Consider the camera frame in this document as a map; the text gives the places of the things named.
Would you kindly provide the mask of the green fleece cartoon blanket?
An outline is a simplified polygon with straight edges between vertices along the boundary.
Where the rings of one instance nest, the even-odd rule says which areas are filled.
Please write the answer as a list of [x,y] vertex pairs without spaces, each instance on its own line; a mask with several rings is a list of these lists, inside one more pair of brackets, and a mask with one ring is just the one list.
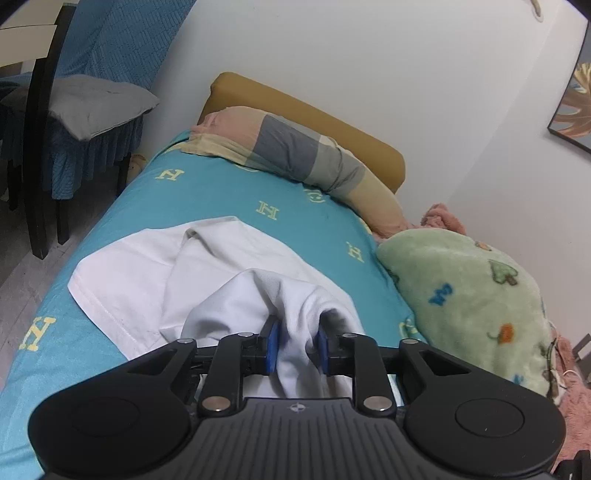
[[377,256],[430,345],[559,400],[540,288],[509,255],[448,230],[420,229],[384,241]]

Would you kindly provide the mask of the framed leaf wall picture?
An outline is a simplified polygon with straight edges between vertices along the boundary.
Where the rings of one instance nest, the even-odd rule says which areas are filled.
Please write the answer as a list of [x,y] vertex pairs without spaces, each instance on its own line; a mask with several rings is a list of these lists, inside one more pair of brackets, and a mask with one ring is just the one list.
[[590,35],[583,41],[576,66],[550,121],[551,134],[590,152]]

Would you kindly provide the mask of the pink fluffy blanket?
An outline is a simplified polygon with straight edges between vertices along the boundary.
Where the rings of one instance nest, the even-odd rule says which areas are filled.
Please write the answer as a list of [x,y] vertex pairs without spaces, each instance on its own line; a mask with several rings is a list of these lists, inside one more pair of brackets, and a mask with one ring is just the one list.
[[[410,223],[410,225],[411,228],[408,230],[443,229],[468,236],[464,225],[443,204],[432,206],[420,224]],[[379,246],[394,236],[384,239],[374,232],[373,234]],[[573,458],[578,451],[587,450],[590,447],[590,391],[576,370],[570,342],[558,332],[551,321],[550,323],[555,336],[554,353],[560,392],[558,401],[550,400],[559,408],[566,422],[566,439],[558,458],[567,460]],[[415,319],[406,329],[408,332],[420,333],[415,326]]]

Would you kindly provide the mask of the chair with blue cover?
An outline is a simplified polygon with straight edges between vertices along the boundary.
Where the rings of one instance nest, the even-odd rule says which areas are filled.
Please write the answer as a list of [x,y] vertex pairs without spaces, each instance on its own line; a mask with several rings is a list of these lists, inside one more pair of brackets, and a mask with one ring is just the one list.
[[151,88],[190,1],[81,1],[57,63],[42,151],[42,188],[70,200],[141,141]]

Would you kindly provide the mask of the pastel checked pillow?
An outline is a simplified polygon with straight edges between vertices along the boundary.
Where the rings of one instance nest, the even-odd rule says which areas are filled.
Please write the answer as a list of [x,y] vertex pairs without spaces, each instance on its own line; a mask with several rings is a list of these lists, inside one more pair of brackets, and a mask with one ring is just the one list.
[[273,113],[232,106],[208,114],[191,128],[181,151],[317,188],[353,209],[384,239],[411,228],[394,193],[352,152]]

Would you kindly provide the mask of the mustard yellow headboard cushion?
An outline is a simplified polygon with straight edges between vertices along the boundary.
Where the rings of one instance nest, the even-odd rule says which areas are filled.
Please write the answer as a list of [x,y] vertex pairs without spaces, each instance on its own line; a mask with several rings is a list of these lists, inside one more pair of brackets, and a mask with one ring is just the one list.
[[238,73],[223,72],[211,83],[200,120],[227,107],[246,106],[279,115],[331,137],[353,153],[392,191],[406,179],[403,155],[394,147],[308,103]]

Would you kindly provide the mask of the grey seat cushion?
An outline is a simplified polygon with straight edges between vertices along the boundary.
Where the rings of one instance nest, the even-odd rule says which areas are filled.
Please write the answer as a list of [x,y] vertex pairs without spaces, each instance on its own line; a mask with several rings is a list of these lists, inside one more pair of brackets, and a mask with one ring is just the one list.
[[159,104],[127,82],[72,75],[53,82],[49,113],[78,141],[89,141],[148,113]]

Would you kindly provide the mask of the teal patterned bed sheet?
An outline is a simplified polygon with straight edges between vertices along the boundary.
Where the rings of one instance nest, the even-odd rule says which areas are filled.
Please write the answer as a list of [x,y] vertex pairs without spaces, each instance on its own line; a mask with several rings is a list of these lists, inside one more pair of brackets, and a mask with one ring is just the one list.
[[3,478],[40,477],[27,423],[42,400],[124,360],[68,291],[77,263],[147,228],[228,216],[283,242],[348,293],[367,335],[381,345],[418,336],[414,313],[353,210],[318,189],[171,147],[155,156],[107,210],[30,313],[1,392]]

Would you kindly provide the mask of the white t-shirt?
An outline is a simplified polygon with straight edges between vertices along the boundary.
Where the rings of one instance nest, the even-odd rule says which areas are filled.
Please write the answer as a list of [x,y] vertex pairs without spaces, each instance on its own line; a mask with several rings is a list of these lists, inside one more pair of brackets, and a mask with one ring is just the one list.
[[248,396],[348,397],[352,381],[325,378],[314,353],[322,319],[361,333],[353,300],[279,240],[235,217],[144,229],[78,262],[73,299],[127,358],[180,338],[214,346],[279,321],[276,371],[245,379]]

